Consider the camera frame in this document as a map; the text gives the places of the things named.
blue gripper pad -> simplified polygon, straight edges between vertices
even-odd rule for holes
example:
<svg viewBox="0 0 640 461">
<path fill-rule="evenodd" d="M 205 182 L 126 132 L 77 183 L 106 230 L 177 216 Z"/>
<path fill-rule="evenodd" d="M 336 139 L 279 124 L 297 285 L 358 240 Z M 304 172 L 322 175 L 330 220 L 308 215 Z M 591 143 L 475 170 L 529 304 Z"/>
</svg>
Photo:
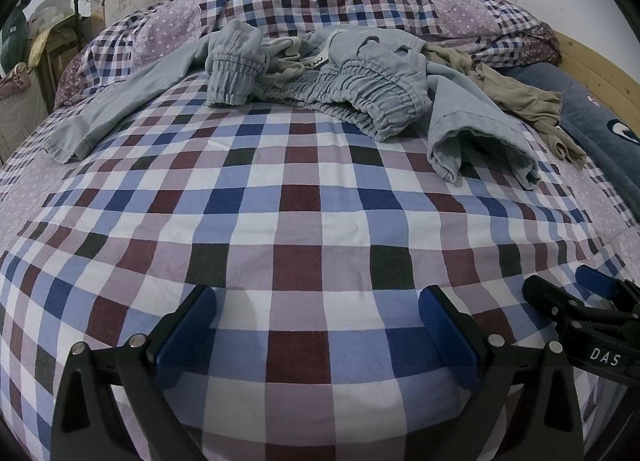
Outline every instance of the blue gripper pad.
<svg viewBox="0 0 640 461">
<path fill-rule="evenodd" d="M 475 393 L 482 384 L 478 354 L 428 287 L 420 292 L 418 312 L 459 386 Z"/>
<path fill-rule="evenodd" d="M 216 292 L 213 288 L 204 289 L 158 350 L 154 372 L 154 385 L 158 391 L 175 387 L 191 364 L 216 316 L 216 306 Z"/>
<path fill-rule="evenodd" d="M 607 300 L 612 300 L 618 294 L 615 279 L 584 264 L 575 270 L 575 282 Z"/>
</svg>

elastic cuff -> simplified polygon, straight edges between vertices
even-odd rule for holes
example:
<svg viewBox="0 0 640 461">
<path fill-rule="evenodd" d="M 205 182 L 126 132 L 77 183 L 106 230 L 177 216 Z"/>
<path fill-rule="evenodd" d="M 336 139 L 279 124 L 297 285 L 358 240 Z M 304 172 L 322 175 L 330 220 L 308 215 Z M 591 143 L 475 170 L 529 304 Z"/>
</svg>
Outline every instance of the elastic cuff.
<svg viewBox="0 0 640 461">
<path fill-rule="evenodd" d="M 264 71 L 264 63 L 255 60 L 224 55 L 214 58 L 207 90 L 207 103 L 245 104 L 255 87 L 255 77 Z"/>
</svg>

bed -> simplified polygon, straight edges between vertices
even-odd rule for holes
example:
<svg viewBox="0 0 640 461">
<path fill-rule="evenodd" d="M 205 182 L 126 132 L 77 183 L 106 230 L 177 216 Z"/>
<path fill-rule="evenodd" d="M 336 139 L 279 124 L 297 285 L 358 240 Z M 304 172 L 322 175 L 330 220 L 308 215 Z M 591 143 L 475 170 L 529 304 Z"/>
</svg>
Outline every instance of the bed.
<svg viewBox="0 0 640 461">
<path fill-rule="evenodd" d="M 500 24 L 460 34 L 476 60 L 557 58 L 554 35 L 526 11 L 471 1 Z M 201 32 L 234 17 L 270 36 L 355 22 L 447 43 L 433 0 L 193 2 Z M 89 44 L 70 64 L 60 108 L 0 171 L 0 409 L 32 459 L 49 459 L 70 346 L 148 332 L 194 284 L 215 287 L 221 308 L 165 398 L 209 459 L 396 461 L 426 459 L 468 398 L 420 321 L 421 288 L 441 286 L 508 343 L 541 346 L 554 330 L 524 301 L 524 278 L 535 273 L 594 305 L 575 284 L 579 264 L 638 278 L 636 221 L 604 174 L 591 160 L 578 172 L 556 159 L 524 123 L 536 189 L 482 155 L 448 184 L 412 127 L 376 143 L 312 110 L 207 107 L 202 71 L 122 120 L 84 161 L 56 164 L 43 139 L 126 78 L 136 37 L 161 22 L 160 10 Z M 620 393 L 578 369 L 575 383 L 590 444 Z"/>
</svg>

dark blue blanket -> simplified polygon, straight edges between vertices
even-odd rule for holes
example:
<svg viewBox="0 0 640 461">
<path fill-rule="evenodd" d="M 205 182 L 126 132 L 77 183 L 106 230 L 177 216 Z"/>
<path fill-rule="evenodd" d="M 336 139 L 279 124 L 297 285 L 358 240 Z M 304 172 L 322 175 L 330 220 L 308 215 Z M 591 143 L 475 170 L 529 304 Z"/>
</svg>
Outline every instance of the dark blue blanket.
<svg viewBox="0 0 640 461">
<path fill-rule="evenodd" d="M 562 92 L 560 126 L 607 175 L 640 220 L 640 139 L 593 93 L 551 64 L 500 70 L 522 83 Z"/>
</svg>

beige garment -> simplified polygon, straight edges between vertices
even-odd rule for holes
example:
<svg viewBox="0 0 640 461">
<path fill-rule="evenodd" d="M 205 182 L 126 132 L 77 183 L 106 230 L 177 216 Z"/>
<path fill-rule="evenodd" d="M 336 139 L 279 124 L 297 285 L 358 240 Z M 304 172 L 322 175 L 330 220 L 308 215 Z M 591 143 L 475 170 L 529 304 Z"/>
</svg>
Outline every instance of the beige garment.
<svg viewBox="0 0 640 461">
<path fill-rule="evenodd" d="M 440 47 L 435 44 L 426 45 L 426 55 L 431 62 L 446 65 L 465 76 L 471 71 L 471 57 L 469 53 L 450 47 Z"/>
<path fill-rule="evenodd" d="M 543 91 L 524 85 L 515 78 L 502 76 L 483 63 L 471 72 L 469 78 L 502 110 L 511 111 L 528 121 L 556 157 L 565 159 L 577 170 L 582 170 L 587 155 L 559 127 L 562 110 L 560 92 Z"/>
</svg>

